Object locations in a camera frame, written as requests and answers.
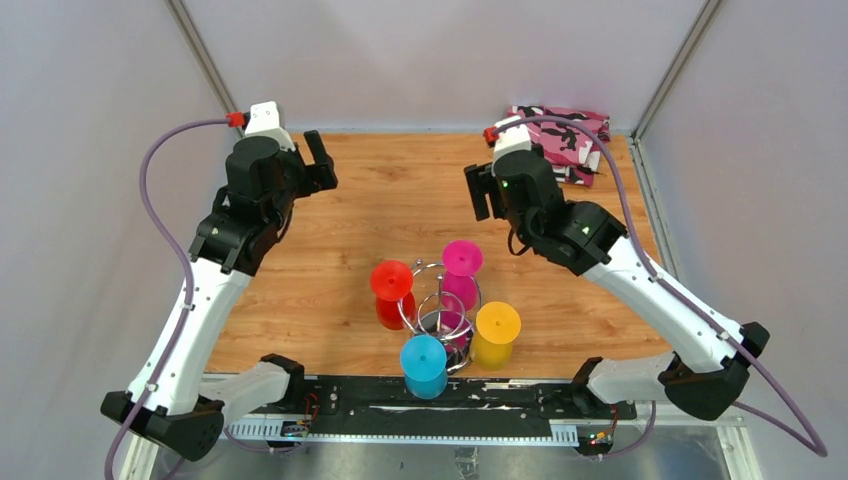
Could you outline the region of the chrome wine glass rack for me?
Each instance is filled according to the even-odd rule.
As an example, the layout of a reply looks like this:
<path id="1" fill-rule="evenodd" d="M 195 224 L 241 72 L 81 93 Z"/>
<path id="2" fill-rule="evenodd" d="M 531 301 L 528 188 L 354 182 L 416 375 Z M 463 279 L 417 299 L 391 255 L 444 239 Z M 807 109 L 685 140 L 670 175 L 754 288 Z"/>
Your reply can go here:
<path id="1" fill-rule="evenodd" d="M 392 302 L 392 309 L 410 336 L 429 335 L 441 343 L 447 355 L 447 373 L 455 376 L 472 363 L 474 315 L 483 304 L 480 283 L 475 275 L 459 276 L 446 287 L 449 271 L 441 262 L 428 263 L 419 258 L 409 268 L 413 280 L 434 273 L 435 291 L 423 300 L 413 301 L 411 313 L 405 311 L 403 299 Z"/>

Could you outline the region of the red wine glass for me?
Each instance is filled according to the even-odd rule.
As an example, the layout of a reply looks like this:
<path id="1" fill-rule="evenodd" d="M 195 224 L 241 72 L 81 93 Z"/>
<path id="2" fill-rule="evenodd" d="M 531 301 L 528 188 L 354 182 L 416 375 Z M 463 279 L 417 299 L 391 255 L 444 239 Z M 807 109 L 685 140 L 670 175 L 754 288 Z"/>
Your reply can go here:
<path id="1" fill-rule="evenodd" d="M 379 263 L 370 276 L 379 323 L 389 330 L 405 330 L 415 308 L 411 268 L 397 260 Z"/>

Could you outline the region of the magenta wine glass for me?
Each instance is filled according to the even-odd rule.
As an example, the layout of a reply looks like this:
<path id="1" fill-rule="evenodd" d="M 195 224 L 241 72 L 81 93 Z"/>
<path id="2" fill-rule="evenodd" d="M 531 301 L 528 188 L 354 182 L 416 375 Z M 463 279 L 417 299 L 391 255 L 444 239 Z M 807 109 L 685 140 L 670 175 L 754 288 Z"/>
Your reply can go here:
<path id="1" fill-rule="evenodd" d="M 481 248 L 468 240 L 450 242 L 443 250 L 441 261 L 445 268 L 442 289 L 446 308 L 473 309 L 478 299 L 478 286 L 474 276 L 483 266 Z"/>

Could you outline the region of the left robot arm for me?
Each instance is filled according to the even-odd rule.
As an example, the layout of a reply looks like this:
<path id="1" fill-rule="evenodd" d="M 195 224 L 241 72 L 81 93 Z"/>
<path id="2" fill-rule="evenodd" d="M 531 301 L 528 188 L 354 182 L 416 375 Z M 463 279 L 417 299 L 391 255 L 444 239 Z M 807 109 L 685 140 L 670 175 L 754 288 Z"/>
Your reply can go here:
<path id="1" fill-rule="evenodd" d="M 285 147 L 268 135 L 234 145 L 226 184 L 189 249 L 178 252 L 188 272 L 148 363 L 101 404 L 104 416 L 188 461 L 205 457 L 225 427 L 262 406 L 293 413 L 305 403 L 303 365 L 278 354 L 217 386 L 201 384 L 235 303 L 287 233 L 295 200 L 338 185 L 320 133 L 307 131 L 304 139 L 311 164 L 296 144 Z"/>

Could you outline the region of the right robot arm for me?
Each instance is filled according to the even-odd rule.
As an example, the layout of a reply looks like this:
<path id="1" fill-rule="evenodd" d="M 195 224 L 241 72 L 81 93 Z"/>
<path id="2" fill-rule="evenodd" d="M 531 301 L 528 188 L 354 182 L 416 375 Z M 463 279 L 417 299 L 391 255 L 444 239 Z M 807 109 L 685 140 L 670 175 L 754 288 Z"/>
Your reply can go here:
<path id="1" fill-rule="evenodd" d="M 770 338 L 760 324 L 740 325 L 707 311 L 644 250 L 613 214 L 590 201 L 565 198 L 551 165 L 529 150 L 463 170 L 475 217 L 509 222 L 524 249 L 610 292 L 670 345 L 653 357 L 587 359 L 574 376 L 571 403 L 596 417 L 623 401 L 668 401 L 700 420 L 719 418 L 741 395 L 750 361 L 735 343 L 758 357 Z"/>

